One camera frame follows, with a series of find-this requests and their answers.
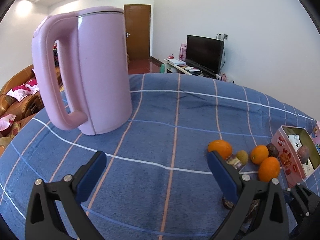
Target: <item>kettle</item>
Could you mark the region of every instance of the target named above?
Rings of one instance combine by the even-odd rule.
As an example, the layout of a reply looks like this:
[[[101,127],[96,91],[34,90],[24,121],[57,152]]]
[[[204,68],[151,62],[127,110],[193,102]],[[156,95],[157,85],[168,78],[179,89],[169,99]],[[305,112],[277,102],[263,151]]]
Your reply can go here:
[[[70,114],[56,78],[55,42]],[[102,134],[131,116],[123,9],[95,7],[47,16],[34,32],[32,59],[47,114],[59,129]]]

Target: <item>pink floral cushion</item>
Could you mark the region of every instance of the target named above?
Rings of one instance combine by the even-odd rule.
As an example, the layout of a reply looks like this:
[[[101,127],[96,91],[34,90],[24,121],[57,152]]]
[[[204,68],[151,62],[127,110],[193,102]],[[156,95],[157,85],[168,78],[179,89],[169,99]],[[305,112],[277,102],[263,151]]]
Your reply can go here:
[[[14,97],[19,102],[21,102],[22,99],[27,97],[28,95],[33,95],[33,94],[31,92],[31,89],[25,87],[24,85],[14,87],[7,93],[7,96]]]
[[[14,114],[8,114],[4,117],[0,118],[0,131],[4,131],[7,128],[9,128],[10,126],[12,126],[14,119],[17,116]]]
[[[29,80],[24,85],[26,88],[30,88],[33,95],[39,91],[39,86],[36,79]]]

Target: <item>kettle lid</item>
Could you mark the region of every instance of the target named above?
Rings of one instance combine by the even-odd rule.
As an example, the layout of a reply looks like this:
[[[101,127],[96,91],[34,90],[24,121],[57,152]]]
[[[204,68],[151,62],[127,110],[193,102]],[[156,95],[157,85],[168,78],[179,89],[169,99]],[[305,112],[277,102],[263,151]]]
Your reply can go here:
[[[113,6],[100,6],[100,7],[91,7],[87,9],[83,9],[77,11],[77,16],[84,16],[87,14],[95,14],[95,13],[124,13],[124,10],[121,8],[113,7]]]

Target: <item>television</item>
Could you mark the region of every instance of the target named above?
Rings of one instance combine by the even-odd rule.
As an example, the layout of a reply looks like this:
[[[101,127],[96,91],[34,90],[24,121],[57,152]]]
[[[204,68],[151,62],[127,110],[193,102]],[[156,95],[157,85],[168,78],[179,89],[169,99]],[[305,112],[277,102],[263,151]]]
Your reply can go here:
[[[188,66],[218,74],[223,54],[223,41],[188,35],[186,63]]]

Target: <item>wall socket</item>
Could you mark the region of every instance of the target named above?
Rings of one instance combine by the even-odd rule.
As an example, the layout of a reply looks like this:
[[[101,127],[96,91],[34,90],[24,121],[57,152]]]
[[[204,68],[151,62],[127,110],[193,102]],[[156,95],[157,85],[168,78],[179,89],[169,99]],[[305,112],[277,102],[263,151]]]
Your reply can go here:
[[[228,34],[225,33],[218,33],[217,35],[218,40],[223,41],[228,39]]]

